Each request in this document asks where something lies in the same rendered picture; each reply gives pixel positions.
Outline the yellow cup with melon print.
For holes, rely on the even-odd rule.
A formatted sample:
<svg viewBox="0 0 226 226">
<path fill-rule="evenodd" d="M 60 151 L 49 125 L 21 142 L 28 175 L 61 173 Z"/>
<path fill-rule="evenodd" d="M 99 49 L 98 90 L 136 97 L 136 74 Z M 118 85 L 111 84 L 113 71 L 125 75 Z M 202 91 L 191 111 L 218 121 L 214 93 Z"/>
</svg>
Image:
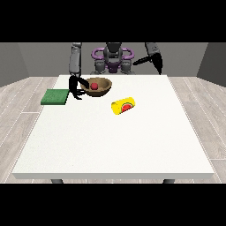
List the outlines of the yellow cup with melon print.
<svg viewBox="0 0 226 226">
<path fill-rule="evenodd" d="M 132 97 L 127 97 L 111 103 L 111 109 L 115 115 L 120 115 L 128 109 L 135 106 L 135 101 Z"/>
</svg>

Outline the green square pad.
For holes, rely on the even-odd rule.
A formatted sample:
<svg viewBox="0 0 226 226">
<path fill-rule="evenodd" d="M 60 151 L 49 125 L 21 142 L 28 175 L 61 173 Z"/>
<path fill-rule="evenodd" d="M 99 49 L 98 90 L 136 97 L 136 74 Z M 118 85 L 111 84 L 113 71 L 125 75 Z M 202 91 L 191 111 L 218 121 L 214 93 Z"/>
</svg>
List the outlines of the green square pad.
<svg viewBox="0 0 226 226">
<path fill-rule="evenodd" d="M 48 89 L 41 99 L 41 105 L 65 105 L 68 95 L 68 89 Z"/>
</svg>

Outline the brown wooden bowl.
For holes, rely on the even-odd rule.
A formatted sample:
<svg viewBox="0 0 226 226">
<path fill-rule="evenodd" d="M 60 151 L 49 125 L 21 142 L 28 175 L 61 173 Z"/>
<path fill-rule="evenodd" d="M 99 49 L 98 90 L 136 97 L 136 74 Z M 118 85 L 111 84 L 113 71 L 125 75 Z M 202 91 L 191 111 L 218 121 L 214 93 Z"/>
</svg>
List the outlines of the brown wooden bowl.
<svg viewBox="0 0 226 226">
<path fill-rule="evenodd" d="M 112 82 L 106 78 L 88 78 L 87 82 L 89 83 L 89 88 L 86 88 L 84 85 L 80 85 L 80 87 L 85 91 L 87 95 L 92 97 L 104 96 L 112 87 Z M 92 89 L 93 84 L 97 85 L 96 89 Z"/>
</svg>

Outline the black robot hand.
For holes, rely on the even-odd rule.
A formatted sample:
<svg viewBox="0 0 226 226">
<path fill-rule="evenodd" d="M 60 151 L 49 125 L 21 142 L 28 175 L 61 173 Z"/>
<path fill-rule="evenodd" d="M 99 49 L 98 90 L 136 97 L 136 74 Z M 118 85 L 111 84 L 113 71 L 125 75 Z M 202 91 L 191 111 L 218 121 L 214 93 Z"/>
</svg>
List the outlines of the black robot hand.
<svg viewBox="0 0 226 226">
<path fill-rule="evenodd" d="M 71 75 L 71 77 L 69 78 L 69 90 L 72 93 L 73 97 L 77 100 L 79 100 L 80 95 L 83 95 L 85 93 L 83 89 L 77 89 L 78 83 L 83 85 L 86 89 L 89 88 L 89 83 L 85 79 Z"/>
<path fill-rule="evenodd" d="M 162 74 L 163 61 L 160 53 L 154 53 L 152 56 L 143 57 L 133 63 L 133 65 L 152 63 L 159 74 Z"/>
</svg>

